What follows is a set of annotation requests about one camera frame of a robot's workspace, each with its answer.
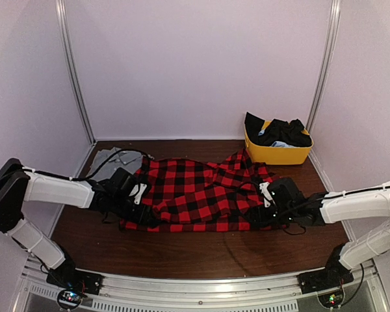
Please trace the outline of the red black plaid shirt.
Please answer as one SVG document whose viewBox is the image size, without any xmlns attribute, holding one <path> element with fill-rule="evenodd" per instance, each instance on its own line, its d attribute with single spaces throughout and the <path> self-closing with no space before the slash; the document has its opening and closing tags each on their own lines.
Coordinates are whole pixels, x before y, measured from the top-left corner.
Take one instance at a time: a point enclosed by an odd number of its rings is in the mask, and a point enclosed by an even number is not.
<svg viewBox="0 0 390 312">
<path fill-rule="evenodd" d="M 256 185 L 277 179 L 245 149 L 221 163 L 143 158 L 135 177 L 149 184 L 142 203 L 153 209 L 159 225 L 120 220 L 120 228 L 154 233 L 257 231 L 240 214 L 264 204 Z"/>
</svg>

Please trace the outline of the yellow plastic bin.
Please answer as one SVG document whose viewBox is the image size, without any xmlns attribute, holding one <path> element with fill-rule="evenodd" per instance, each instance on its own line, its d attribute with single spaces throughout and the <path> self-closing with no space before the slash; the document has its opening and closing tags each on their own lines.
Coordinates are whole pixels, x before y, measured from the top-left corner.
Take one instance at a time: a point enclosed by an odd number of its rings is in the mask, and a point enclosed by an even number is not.
<svg viewBox="0 0 390 312">
<path fill-rule="evenodd" d="M 274 147 L 274 146 L 260 146 L 253 142 L 252 130 L 259 133 L 265 130 L 271 121 L 260 120 L 258 122 L 244 121 L 244 145 L 251 160 L 255 163 L 265 163 L 267 165 L 299 165 L 303 164 L 307 159 L 313 145 L 306 147 Z"/>
</svg>

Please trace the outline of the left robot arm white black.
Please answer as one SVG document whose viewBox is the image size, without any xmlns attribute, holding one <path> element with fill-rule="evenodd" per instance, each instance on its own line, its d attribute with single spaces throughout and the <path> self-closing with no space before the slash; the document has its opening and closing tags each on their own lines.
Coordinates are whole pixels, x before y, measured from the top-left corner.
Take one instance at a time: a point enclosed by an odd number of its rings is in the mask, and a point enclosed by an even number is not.
<svg viewBox="0 0 390 312">
<path fill-rule="evenodd" d="M 75 263 L 57 243 L 52 241 L 22 213 L 25 202 L 47 202 L 80 209 L 112 213 L 136 224 L 155 223 L 151 208 L 142 203 L 148 183 L 140 182 L 123 168 L 102 181 L 72 178 L 27 168 L 19 159 L 11 158 L 0 168 L 0 232 L 36 256 L 48 274 L 67 289 L 80 283 Z"/>
</svg>

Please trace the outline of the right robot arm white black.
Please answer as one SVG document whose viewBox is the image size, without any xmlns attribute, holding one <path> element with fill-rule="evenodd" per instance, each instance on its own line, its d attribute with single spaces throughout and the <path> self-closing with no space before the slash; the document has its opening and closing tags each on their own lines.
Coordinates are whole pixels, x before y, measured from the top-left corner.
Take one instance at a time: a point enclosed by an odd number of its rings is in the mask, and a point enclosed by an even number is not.
<svg viewBox="0 0 390 312">
<path fill-rule="evenodd" d="M 320 192 L 308 198 L 289 177 L 255 187 L 264 204 L 240 214 L 255 228 L 290 223 L 306 228 L 361 218 L 386 219 L 364 236 L 333 250 L 320 273 L 324 286 L 335 286 L 345 273 L 390 250 L 390 181 L 358 190 Z"/>
</svg>

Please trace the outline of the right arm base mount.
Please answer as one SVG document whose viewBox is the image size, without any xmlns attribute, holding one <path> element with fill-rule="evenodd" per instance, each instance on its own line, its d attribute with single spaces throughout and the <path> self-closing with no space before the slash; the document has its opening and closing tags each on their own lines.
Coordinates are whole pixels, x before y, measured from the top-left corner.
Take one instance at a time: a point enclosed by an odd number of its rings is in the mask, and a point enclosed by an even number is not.
<svg viewBox="0 0 390 312">
<path fill-rule="evenodd" d="M 302 294 L 316 293 L 318 302 L 326 309 L 335 309 L 345 303 L 344 286 L 353 282 L 352 273 L 339 273 L 326 268 L 298 275 Z"/>
</svg>

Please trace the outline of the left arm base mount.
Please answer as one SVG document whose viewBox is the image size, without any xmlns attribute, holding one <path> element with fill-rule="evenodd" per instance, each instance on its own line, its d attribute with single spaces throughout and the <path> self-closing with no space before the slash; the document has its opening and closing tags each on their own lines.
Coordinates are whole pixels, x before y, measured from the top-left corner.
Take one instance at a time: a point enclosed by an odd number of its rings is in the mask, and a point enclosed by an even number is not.
<svg viewBox="0 0 390 312">
<path fill-rule="evenodd" d="M 63 278 L 55 271 L 47 274 L 46 282 L 61 288 L 57 293 L 57 304 L 63 310 L 78 308 L 89 294 L 98 295 L 103 276 L 100 274 L 76 270 L 73 277 Z"/>
</svg>

